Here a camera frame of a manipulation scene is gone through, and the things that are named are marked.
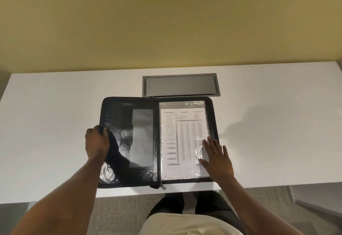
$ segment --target white desk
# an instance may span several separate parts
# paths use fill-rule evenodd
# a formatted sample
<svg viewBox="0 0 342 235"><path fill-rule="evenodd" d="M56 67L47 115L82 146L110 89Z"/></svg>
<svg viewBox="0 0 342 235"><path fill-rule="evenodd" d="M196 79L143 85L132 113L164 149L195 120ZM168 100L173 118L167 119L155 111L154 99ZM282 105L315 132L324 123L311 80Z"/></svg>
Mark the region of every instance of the white desk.
<svg viewBox="0 0 342 235"><path fill-rule="evenodd" d="M194 73L217 73L219 138L244 187L342 181L342 73L335 62L13 74L0 102L0 203L37 201L86 162L84 134L98 124L105 97L141 96L142 76ZM96 196L164 192L129 187Z"/></svg>

